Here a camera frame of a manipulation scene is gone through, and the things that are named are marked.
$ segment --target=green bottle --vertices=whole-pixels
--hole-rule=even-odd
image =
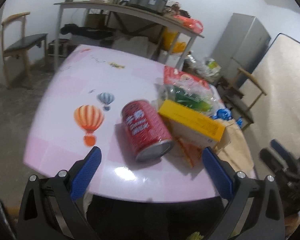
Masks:
[[[162,101],[169,99],[199,113],[212,110],[212,104],[208,99],[205,100],[196,94],[190,95],[184,89],[174,85],[162,85],[159,93]]]

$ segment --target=wooden chair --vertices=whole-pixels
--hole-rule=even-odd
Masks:
[[[31,89],[33,89],[33,82],[30,72],[30,63],[28,58],[28,50],[31,49],[33,46],[37,45],[38,47],[41,47],[41,42],[44,41],[44,57],[45,57],[45,64],[47,65],[47,59],[48,59],[48,52],[47,52],[47,33],[40,33],[40,34],[34,34],[30,36],[25,36],[25,30],[26,30],[26,16],[29,15],[30,12],[24,12],[24,13],[18,13],[9,16],[7,19],[5,19],[1,25],[1,42],[2,42],[2,56],[3,56],[3,70],[5,79],[7,82],[8,89],[10,88],[10,80],[8,76],[8,70],[7,66],[5,64],[5,57],[9,56],[23,56],[23,61],[25,65],[25,70],[28,75]],[[21,25],[21,39],[4,49],[4,30],[5,28],[12,22],[20,21],[22,23]]]
[[[260,89],[261,93],[257,96],[257,98],[251,103],[250,106],[247,106],[241,99],[244,96],[235,86],[234,84],[238,80],[241,74],[244,74],[257,88]],[[238,68],[238,74],[235,78],[228,82],[228,86],[226,85],[226,79],[221,78],[220,81],[217,83],[216,87],[218,93],[220,94],[221,99],[225,104],[230,104],[232,110],[233,108],[247,121],[247,124],[242,128],[242,131],[247,129],[250,124],[254,123],[253,117],[251,114],[250,109],[257,103],[262,95],[267,95],[263,88],[259,85],[257,79],[251,75],[249,72],[245,71],[242,68]]]

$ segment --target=yellow plastic bag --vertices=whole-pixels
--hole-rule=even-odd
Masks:
[[[169,51],[175,37],[178,35],[178,32],[170,32],[168,28],[164,29],[162,34],[163,40],[163,49]],[[172,53],[182,53],[186,49],[186,43],[177,41],[175,46],[173,47]]]

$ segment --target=metal screw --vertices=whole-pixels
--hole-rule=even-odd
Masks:
[[[29,181],[35,181],[37,179],[36,175],[31,175]]]
[[[274,177],[272,177],[271,175],[269,175],[268,177],[267,177],[267,179],[269,180],[269,181],[274,181]]]
[[[58,176],[61,178],[65,177],[66,175],[67,175],[67,171],[65,171],[65,170],[59,171],[59,173],[58,173]]]
[[[237,176],[238,176],[240,179],[243,179],[243,178],[246,177],[246,174],[245,174],[244,172],[242,172],[242,171],[238,171],[238,172],[237,172]]]

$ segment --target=gray storage box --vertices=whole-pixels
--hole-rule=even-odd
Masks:
[[[130,0],[128,6],[160,14],[168,0]]]

